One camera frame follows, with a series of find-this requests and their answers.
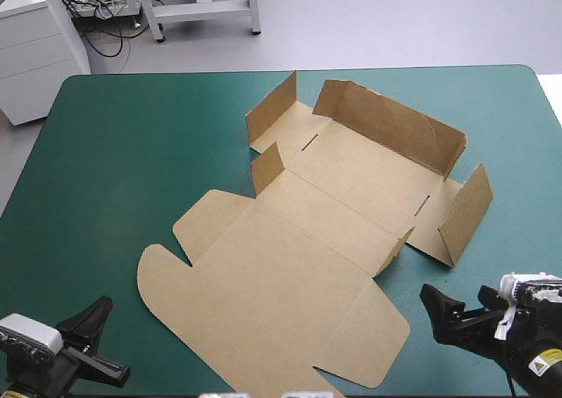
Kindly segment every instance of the drawer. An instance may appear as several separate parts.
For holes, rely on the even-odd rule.
[[[0,49],[0,79],[72,59],[63,35]]]
[[[0,18],[0,48],[61,33],[48,7]]]
[[[0,79],[0,109],[13,125],[46,117],[62,82],[82,71],[74,60]]]

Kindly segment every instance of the floor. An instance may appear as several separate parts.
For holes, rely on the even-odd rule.
[[[163,0],[166,4],[184,0]],[[260,36],[247,19],[166,25],[105,59],[89,49],[94,73],[337,69],[525,64],[562,73],[562,0],[259,0]],[[97,36],[106,53],[119,41]],[[562,76],[541,82],[562,116]],[[12,127],[0,117],[0,213],[42,121]]]

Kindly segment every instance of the unfolded cardboard box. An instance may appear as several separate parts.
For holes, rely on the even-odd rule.
[[[448,179],[465,135],[352,82],[312,110],[292,74],[248,130],[256,198],[209,191],[173,227],[193,266],[149,246],[142,299],[254,398],[334,390],[315,367],[379,385],[409,327],[372,278],[406,241],[457,262],[492,199],[483,166]]]
[[[414,228],[408,244],[448,266],[492,201],[484,165],[464,185],[448,178],[465,149],[464,133],[353,82],[327,80],[311,109],[297,100],[295,72],[247,122],[254,150],[276,143],[292,173],[380,233]]]

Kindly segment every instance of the cable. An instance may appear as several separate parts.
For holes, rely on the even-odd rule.
[[[513,385],[513,380],[511,379],[511,374],[510,374],[511,371],[509,370],[511,364],[509,364],[508,342],[507,341],[502,341],[502,342],[503,344],[501,346],[501,350],[503,351],[503,358],[505,361],[505,371],[506,371],[506,377],[508,378],[509,391],[511,392],[511,398],[517,398],[517,394],[515,393],[515,387]]]
[[[81,17],[80,13],[76,9],[76,6],[88,5],[89,7],[92,7],[94,9],[94,11],[93,11],[94,18],[101,18],[102,20],[109,20],[110,19],[110,20],[113,21],[113,24],[115,26],[117,26],[117,30],[118,30],[119,33],[107,32],[106,30],[98,27],[98,25],[96,23],[94,23],[90,27],[77,27],[76,28],[78,30],[78,32],[80,33],[80,37],[84,38],[84,40],[91,46],[91,48],[96,53],[98,53],[99,55],[101,55],[103,57],[106,57],[106,58],[117,57],[123,51],[123,40],[131,40],[131,39],[137,38],[137,37],[141,36],[149,28],[149,25],[146,24],[145,27],[143,27],[138,33],[135,33],[133,35],[123,34],[123,31],[121,29],[121,25],[119,24],[119,22],[117,20],[117,17],[115,16],[115,13],[116,13],[115,10],[117,8],[116,4],[115,4],[115,1],[116,0],[105,0],[105,1],[104,0],[61,0],[61,2],[64,4],[66,9],[68,10],[68,13],[70,14],[70,16],[75,20],[75,24],[77,24],[78,18]],[[161,5],[164,5],[164,2],[162,0],[155,0],[155,1],[157,1]],[[109,13],[109,15],[104,14],[104,9]],[[114,38],[119,38],[119,48],[118,48],[117,52],[114,53],[114,54],[106,54],[106,53],[101,52],[99,49],[97,49],[97,47],[94,45],[92,40],[88,37],[88,34],[93,33],[93,32],[105,33],[105,34],[110,35]]]
[[[80,17],[80,13],[78,13],[76,11],[76,7],[74,6],[75,0],[61,0],[61,1],[74,18]],[[88,44],[92,47],[92,49],[94,51],[96,51],[96,53],[100,54],[101,56],[106,57],[106,58],[117,57],[119,54],[121,54],[121,51],[123,51],[123,33],[121,32],[121,26],[119,25],[119,22],[117,22],[117,19],[115,18],[115,15],[113,14],[113,12],[109,8],[109,6],[107,4],[105,4],[103,1],[101,1],[101,0],[88,0],[88,1],[95,1],[95,2],[98,3],[98,5],[96,6],[96,9],[94,9],[94,16],[96,14],[96,10],[99,9],[100,6],[105,7],[107,9],[107,11],[109,11],[109,13],[110,13],[109,18],[111,18],[114,21],[115,25],[117,26],[117,29],[119,30],[119,39],[120,39],[119,49],[117,50],[117,52],[115,54],[102,53],[99,49],[96,48],[96,46],[93,44],[91,39],[88,37],[87,33],[83,34],[83,38],[86,40],[86,42],[88,42]]]
[[[161,5],[165,5],[162,0],[155,0],[155,1],[157,1],[157,2],[160,3]],[[134,38],[137,38],[137,37],[141,36],[144,32],[147,31],[147,29],[148,29],[149,27],[150,27],[150,26],[149,26],[148,24],[146,24],[146,25],[142,28],[142,30],[141,30],[140,32],[136,33],[135,35],[130,35],[130,36],[121,35],[121,38],[124,38],[124,39],[126,39],[126,40],[132,40],[132,39],[134,39]],[[100,28],[96,28],[96,29],[94,29],[94,30],[97,31],[97,32],[105,33],[106,35],[113,36],[113,37],[115,37],[115,38],[119,38],[119,35],[117,35],[117,34],[115,34],[115,33],[109,33],[109,32],[107,32],[107,31],[104,31],[103,29],[100,29]]]
[[[509,374],[506,373],[506,376],[508,377],[508,385],[509,385],[509,390],[511,391],[511,397],[517,398],[517,394],[515,393],[515,387],[513,386],[513,380],[511,379],[511,376],[509,376]]]

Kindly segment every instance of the green table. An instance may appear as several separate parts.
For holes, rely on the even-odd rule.
[[[244,115],[287,75],[71,77],[0,220],[0,315],[54,324],[111,295],[100,353],[132,366],[122,393],[228,390],[145,308],[136,267],[153,242],[182,256],[171,226],[207,190],[254,194]],[[494,363],[434,343],[418,293],[427,282],[476,306],[480,285],[496,286],[503,273],[562,272],[562,131],[535,74],[522,66],[307,71],[299,98],[313,105],[329,77],[466,132],[452,176],[464,181],[484,162],[495,198],[455,269],[406,247],[378,277],[412,328],[382,386],[327,378],[348,394],[506,394]],[[88,382],[74,391],[120,392]]]

